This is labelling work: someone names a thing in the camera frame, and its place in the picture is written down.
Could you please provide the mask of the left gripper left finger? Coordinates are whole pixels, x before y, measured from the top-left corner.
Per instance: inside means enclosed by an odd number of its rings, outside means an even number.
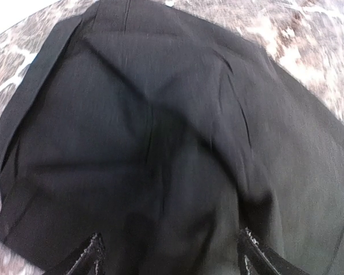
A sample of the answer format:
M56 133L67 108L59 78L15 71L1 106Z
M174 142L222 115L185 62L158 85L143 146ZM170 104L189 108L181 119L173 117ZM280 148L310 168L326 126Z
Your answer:
M101 275L104 272L105 247L100 233L92 234L69 256L47 271L47 275Z

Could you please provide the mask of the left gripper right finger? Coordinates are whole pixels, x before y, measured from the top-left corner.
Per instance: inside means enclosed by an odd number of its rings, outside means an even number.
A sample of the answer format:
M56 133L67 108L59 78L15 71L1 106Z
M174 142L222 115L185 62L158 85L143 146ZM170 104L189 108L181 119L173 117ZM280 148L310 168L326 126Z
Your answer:
M247 227L238 236L240 274L307 274L259 240Z

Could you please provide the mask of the black long sleeve shirt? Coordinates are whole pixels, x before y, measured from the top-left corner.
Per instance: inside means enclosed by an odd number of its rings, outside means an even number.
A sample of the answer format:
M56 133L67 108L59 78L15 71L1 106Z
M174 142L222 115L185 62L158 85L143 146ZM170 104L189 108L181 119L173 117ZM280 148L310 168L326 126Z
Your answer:
M246 227L344 274L344 125L266 52L153 1L56 24L0 117L0 241L45 273L240 274Z

